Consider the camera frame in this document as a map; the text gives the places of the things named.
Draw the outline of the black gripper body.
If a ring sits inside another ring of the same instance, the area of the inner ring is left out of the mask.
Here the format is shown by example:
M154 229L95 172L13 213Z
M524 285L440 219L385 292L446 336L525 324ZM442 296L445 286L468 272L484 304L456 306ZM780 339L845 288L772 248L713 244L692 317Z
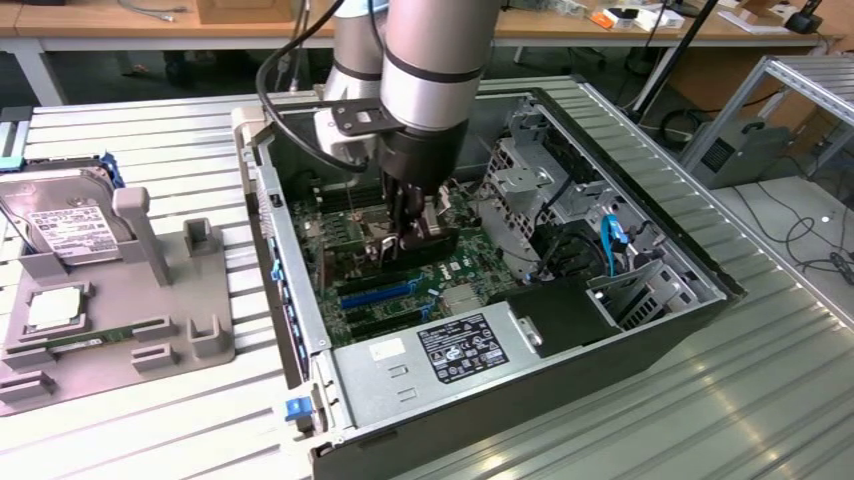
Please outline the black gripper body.
M398 187L433 195L449 178L468 130L468 121L441 131L412 127L380 134L377 164L385 196Z

